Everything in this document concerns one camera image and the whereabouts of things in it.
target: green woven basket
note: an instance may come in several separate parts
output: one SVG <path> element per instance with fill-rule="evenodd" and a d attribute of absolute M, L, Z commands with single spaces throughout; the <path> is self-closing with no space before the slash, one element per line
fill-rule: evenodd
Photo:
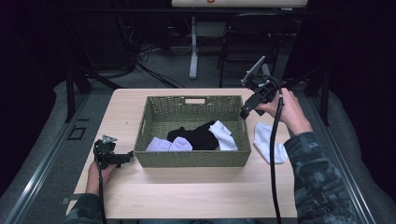
<path fill-rule="evenodd" d="M 134 154 L 143 167 L 245 166 L 251 148 L 241 107 L 241 96 L 149 96 Z M 170 131 L 193 130 L 210 120 L 221 121 L 233 133 L 238 150 L 146 151 L 154 136 L 166 139 Z"/>

